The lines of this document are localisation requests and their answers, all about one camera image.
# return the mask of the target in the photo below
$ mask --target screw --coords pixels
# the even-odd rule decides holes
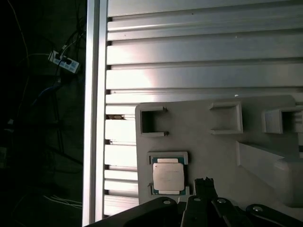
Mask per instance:
[[[261,207],[253,207],[252,209],[256,212],[262,212],[263,211],[263,209]]]
[[[218,199],[217,201],[218,201],[218,203],[226,203],[226,200],[224,200],[224,199]]]

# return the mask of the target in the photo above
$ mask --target cable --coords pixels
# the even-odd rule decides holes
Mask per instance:
[[[19,27],[19,30],[20,30],[20,33],[21,33],[21,36],[22,36],[22,39],[23,39],[25,51],[26,51],[26,54],[27,54],[27,67],[29,68],[29,58],[28,58],[27,44],[26,44],[26,42],[25,42],[25,38],[24,38],[23,32],[22,32],[22,30],[21,30],[21,27],[20,27],[20,24],[19,24],[19,21],[18,21],[16,12],[15,12],[15,10],[14,10],[14,7],[12,6],[12,4],[10,3],[9,0],[8,0],[8,3],[9,3],[9,5],[10,5],[11,9],[13,10],[13,13],[14,13],[14,15],[15,15],[15,19],[16,19],[17,25],[18,25],[18,27]],[[23,94],[22,94],[22,98],[21,98],[20,105],[19,105],[19,107],[18,107],[17,117],[16,117],[16,118],[18,118],[19,113],[20,113],[20,109],[21,109],[21,106],[22,106],[22,102],[23,102],[23,99],[24,99],[24,96],[25,96],[25,91],[26,91],[27,86],[28,86],[28,81],[29,81],[29,76],[27,77],[27,80],[26,80],[26,82],[25,82],[25,86],[24,86],[24,89],[23,89]]]
[[[75,203],[79,203],[79,204],[82,204],[82,202],[77,202],[77,201],[74,201],[74,200],[67,200],[67,199],[62,199],[56,195],[53,195],[56,199],[59,199],[59,200],[63,200],[63,201],[70,201],[70,202],[75,202]]]
[[[45,196],[45,195],[44,195],[43,197],[46,198],[46,199],[48,199],[48,200],[50,200],[50,201],[52,201],[52,202],[57,202],[57,203],[61,203],[61,204],[67,205],[67,206],[71,206],[71,207],[77,208],[77,209],[82,209],[82,208],[80,208],[80,207],[77,207],[77,206],[79,206],[79,205],[72,205],[72,204],[69,204],[69,203],[64,203],[64,202],[52,200],[52,199],[48,198],[48,197]]]
[[[28,57],[31,56],[37,56],[37,55],[45,55],[45,56],[49,56],[49,53],[31,53],[28,55]],[[25,57],[24,59],[22,59],[21,61],[18,62],[18,64],[16,66],[18,66],[21,62],[23,62],[27,57]]]
[[[26,54],[27,54],[27,66],[29,67],[29,59],[28,59],[28,50],[27,50],[27,44],[26,44],[26,42],[25,42],[25,38],[24,38],[23,32],[22,32],[22,30],[21,30],[21,27],[20,27],[20,24],[19,24],[19,21],[18,21],[18,18],[17,18],[16,12],[15,12],[15,10],[14,10],[14,7],[12,6],[12,4],[10,3],[10,1],[9,1],[9,0],[8,0],[8,3],[9,3],[9,5],[10,5],[11,9],[13,10],[13,13],[14,13],[14,15],[15,15],[15,19],[16,19],[17,25],[18,25],[18,27],[19,27],[19,31],[20,31],[21,36],[22,36],[22,39],[23,39],[23,43],[24,43],[24,47],[25,47],[25,51],[26,51]]]
[[[51,198],[54,199],[54,200],[60,200],[60,201],[62,201],[62,202],[66,202],[67,204],[70,204],[70,205],[73,205],[73,206],[82,207],[82,203],[77,202],[77,201],[73,201],[73,200],[64,200],[64,199],[61,199],[61,198],[59,198],[59,197],[56,198],[56,197],[52,197],[52,196],[51,196]],[[69,203],[70,201],[75,202],[75,203],[79,203],[79,204],[71,204],[71,203]]]
[[[13,211],[11,212],[11,217],[12,219],[17,222],[19,225],[23,226],[23,227],[26,227],[26,225],[22,224],[21,222],[19,222],[18,220],[14,219],[14,212],[16,211],[17,207],[20,205],[20,203],[23,201],[23,199],[27,196],[27,194],[25,194],[24,196],[21,197],[21,199],[16,203]]]

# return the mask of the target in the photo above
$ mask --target metal slats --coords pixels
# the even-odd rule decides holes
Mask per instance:
[[[294,89],[212,89],[204,91],[189,91],[183,92],[161,92],[158,93],[120,93],[111,94],[106,96],[106,102],[108,104],[138,104],[148,102],[179,102],[190,100],[202,100],[210,98],[233,98],[239,97],[251,97],[251,96],[275,96],[275,95],[292,95],[297,102],[303,102],[303,89],[301,87]]]
[[[105,139],[107,140],[136,142],[135,121],[106,120],[105,127]]]
[[[295,58],[302,53],[303,33],[226,35],[113,45],[107,48],[107,64]]]
[[[182,11],[172,15],[157,15],[114,20],[108,23],[108,39],[124,40],[151,37],[206,35],[236,32],[295,29],[303,26],[300,5],[250,7],[242,10],[216,8],[208,11]]]
[[[303,102],[300,1],[108,0],[107,16],[105,114],[123,120],[104,120],[107,141],[97,149],[105,215],[138,205],[137,104],[267,95]]]
[[[107,88],[297,87],[302,73],[299,63],[109,70]]]
[[[138,181],[137,172],[105,170],[104,177],[105,179]]]
[[[136,146],[105,145],[105,164],[137,167]]]
[[[280,2],[287,0],[109,0],[108,16],[135,15],[188,9]]]
[[[138,193],[138,183],[128,181],[105,180],[105,190],[125,191]]]
[[[115,215],[138,205],[137,198],[106,195],[104,197],[104,214]]]

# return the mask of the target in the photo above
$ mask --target power strip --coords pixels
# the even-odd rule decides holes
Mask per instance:
[[[66,62],[60,62],[61,60],[59,59],[56,59],[55,56],[58,54],[57,51],[52,51],[49,56],[48,56],[48,60],[51,61],[52,63],[58,65],[60,63],[60,67],[72,72],[72,73],[76,73],[79,68],[80,68],[80,63],[77,62],[77,61],[74,61],[73,59],[71,58],[67,58],[65,55],[64,57],[67,58],[68,60],[71,61],[70,64],[67,64]]]

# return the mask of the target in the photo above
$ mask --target dark background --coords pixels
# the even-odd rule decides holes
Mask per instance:
[[[4,0],[0,147],[6,150],[6,155],[2,153],[4,165],[0,167],[0,206],[4,211],[1,226],[81,226],[79,207],[52,202],[44,196],[82,201],[82,165],[57,153],[64,151],[83,161],[87,3],[85,0],[10,0],[10,3],[24,35],[29,66],[15,15]],[[64,44],[72,42],[75,43],[64,55],[80,62],[77,74],[58,68],[46,55],[32,55],[58,52]],[[51,92],[41,94],[48,87]],[[55,118],[56,106],[60,121]],[[59,130],[64,147],[61,150]]]

